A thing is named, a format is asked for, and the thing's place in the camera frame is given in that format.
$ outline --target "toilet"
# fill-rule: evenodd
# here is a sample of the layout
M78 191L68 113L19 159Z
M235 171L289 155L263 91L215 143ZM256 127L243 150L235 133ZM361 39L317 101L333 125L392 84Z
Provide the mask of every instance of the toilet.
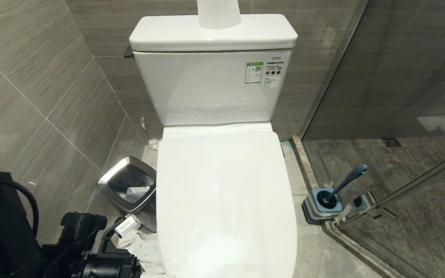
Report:
M224 30L196 15L147 16L131 34L164 125L156 199L166 273L293 276L295 210L270 120L296 39L280 14L244 14Z

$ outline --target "blue handle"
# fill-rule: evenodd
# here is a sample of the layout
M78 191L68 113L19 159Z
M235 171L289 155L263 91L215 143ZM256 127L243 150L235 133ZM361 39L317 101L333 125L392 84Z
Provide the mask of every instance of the blue handle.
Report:
M329 202L330 198L336 195L336 193L338 193L339 190L343 189L346 185L348 185L348 183L352 182L355 178L358 178L359 176L365 174L368 170L369 168L365 164L360 165L355 169L351 170L351 172L346 176L344 181L340 183L338 187L333 192L331 192L328 197L324 199L324 202L326 203Z

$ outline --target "toilet roll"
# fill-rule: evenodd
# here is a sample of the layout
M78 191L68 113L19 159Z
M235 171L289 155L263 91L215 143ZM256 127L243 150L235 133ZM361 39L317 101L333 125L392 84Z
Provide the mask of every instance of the toilet roll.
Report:
M238 0L197 0L198 23L206 29L226 29L241 23Z

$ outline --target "black equipment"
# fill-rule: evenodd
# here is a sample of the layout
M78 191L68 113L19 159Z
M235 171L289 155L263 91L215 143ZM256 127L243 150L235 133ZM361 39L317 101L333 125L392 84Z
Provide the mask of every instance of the black equipment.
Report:
M32 227L18 196L30 202ZM89 213L67 213L57 244L39 246L36 240L39 210L32 194L0 172L0 278L139 278L142 268L134 255L111 242L114 228L104 232L99 251L90 254L97 232L105 229L106 217Z

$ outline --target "trash can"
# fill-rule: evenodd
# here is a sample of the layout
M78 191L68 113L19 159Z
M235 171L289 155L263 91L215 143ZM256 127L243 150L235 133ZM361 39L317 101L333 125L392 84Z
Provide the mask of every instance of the trash can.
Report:
M127 156L100 178L97 188L115 206L134 214L143 227L157 231L156 171L152 167Z

